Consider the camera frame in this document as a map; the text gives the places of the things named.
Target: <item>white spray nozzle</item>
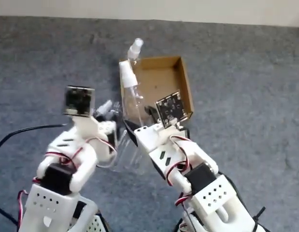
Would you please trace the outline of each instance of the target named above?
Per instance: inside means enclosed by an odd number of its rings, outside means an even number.
[[[119,62],[119,69],[124,88],[137,86],[138,81],[128,60]]]
[[[111,107],[112,107],[112,101],[111,100],[108,100],[106,103],[104,103],[103,105],[99,106],[99,108],[96,110],[96,112],[99,114],[99,115],[104,115],[106,114],[107,112],[110,111]]]
[[[130,49],[128,50],[128,59],[137,59],[140,55],[141,48],[144,41],[140,38],[136,38]]]

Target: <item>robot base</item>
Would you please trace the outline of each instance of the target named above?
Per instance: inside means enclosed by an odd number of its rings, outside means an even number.
[[[109,232],[98,206],[79,193],[67,196],[33,184],[19,232]]]

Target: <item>circuit board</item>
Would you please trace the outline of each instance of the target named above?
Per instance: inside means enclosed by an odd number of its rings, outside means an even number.
[[[94,106],[95,90],[80,86],[67,86],[65,93],[65,115],[89,117]]]
[[[176,91],[157,101],[156,108],[164,128],[170,127],[174,119],[177,119],[177,122],[187,119],[180,91]]]

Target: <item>brown cardboard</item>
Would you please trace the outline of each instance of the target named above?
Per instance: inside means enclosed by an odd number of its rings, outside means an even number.
[[[143,58],[134,72],[146,105],[155,107],[156,101],[180,90],[187,116],[192,116],[194,107],[190,85],[181,57]],[[124,96],[122,83],[121,96]]]

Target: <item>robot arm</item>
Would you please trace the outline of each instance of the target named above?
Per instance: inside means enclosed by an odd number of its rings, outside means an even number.
[[[265,232],[216,162],[180,128],[179,124],[166,129],[155,124],[134,133],[138,147],[150,156],[160,175],[182,192],[177,203],[185,201],[190,206],[190,216],[185,212],[183,217],[189,231]]]
[[[79,193],[96,166],[116,155],[116,121],[92,116],[93,92],[67,88],[65,114],[74,125],[48,146],[19,218],[19,232],[109,231],[98,206]]]
[[[38,167],[37,177],[42,179],[50,164],[60,163],[67,156],[72,160],[70,167],[76,168],[70,181],[70,191],[79,192],[99,162],[114,159],[114,152],[110,151],[108,145],[108,134],[115,134],[116,123],[77,116],[73,116],[73,121],[74,127],[61,133],[48,146],[46,157]]]

